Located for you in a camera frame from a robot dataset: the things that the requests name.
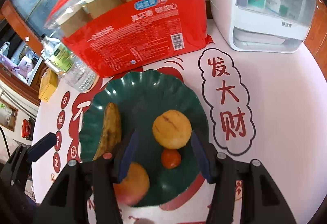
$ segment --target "white round table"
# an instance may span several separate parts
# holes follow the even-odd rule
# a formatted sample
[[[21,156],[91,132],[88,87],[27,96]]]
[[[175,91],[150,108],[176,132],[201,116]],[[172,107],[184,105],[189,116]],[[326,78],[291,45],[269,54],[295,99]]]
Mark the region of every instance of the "white round table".
[[[208,34],[214,43],[205,49],[141,70],[173,74],[193,89],[207,114],[210,142],[235,160],[261,160],[297,223],[307,223],[327,194],[327,84],[322,72],[304,44],[294,54],[237,52],[213,20],[208,21]],[[79,159],[83,112],[108,81],[100,79],[85,94],[61,82],[49,102],[41,102],[33,144],[48,132],[57,133],[58,142],[32,165],[38,203],[67,160]],[[164,219],[166,224],[204,223],[214,186],[202,181],[198,179],[184,201],[168,207],[119,205],[124,223],[137,223],[138,218],[154,223]],[[241,191],[236,194],[235,223],[240,218],[241,195]],[[93,197],[88,211],[90,224],[95,224]]]

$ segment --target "screw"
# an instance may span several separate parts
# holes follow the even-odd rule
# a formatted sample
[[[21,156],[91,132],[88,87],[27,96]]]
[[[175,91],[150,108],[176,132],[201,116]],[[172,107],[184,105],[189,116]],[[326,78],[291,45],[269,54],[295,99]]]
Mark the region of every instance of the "screw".
[[[217,154],[217,158],[219,158],[220,160],[224,160],[226,158],[226,154],[225,153],[218,153]]]
[[[259,160],[252,160],[253,166],[259,167],[261,165],[261,162]]]
[[[68,161],[68,166],[69,167],[74,167],[76,164],[77,164],[77,161],[76,160],[69,160]]]

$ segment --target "blue logo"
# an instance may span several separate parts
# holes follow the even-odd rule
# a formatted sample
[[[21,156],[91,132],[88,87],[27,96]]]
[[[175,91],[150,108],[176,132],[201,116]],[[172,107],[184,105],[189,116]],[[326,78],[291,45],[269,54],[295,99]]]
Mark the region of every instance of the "blue logo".
[[[156,6],[157,4],[158,4],[158,0],[141,0],[134,3],[134,8],[141,11]]]

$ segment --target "small yellow carton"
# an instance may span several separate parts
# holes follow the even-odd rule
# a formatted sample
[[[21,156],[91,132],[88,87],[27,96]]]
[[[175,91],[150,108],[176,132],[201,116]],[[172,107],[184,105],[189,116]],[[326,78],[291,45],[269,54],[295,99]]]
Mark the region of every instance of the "small yellow carton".
[[[48,102],[58,86],[58,76],[50,68],[46,70],[41,79],[39,99]]]

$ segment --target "plate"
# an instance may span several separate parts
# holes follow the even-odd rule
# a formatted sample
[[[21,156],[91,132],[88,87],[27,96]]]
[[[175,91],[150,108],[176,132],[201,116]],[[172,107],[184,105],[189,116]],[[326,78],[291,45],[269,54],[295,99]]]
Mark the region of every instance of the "plate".
[[[91,161],[102,134],[104,110],[109,102],[118,105],[122,121],[122,135],[133,128],[139,132],[134,161],[141,164],[150,178],[147,195],[135,207],[158,206],[169,202],[185,191],[200,172],[191,142],[179,149],[181,164],[167,170],[161,164],[163,147],[152,134],[154,120],[164,112],[175,109],[190,120],[192,129],[199,129],[208,139],[206,114],[196,94],[172,75],[155,70],[129,72],[110,81],[95,95],[83,116],[80,131],[81,159]]]

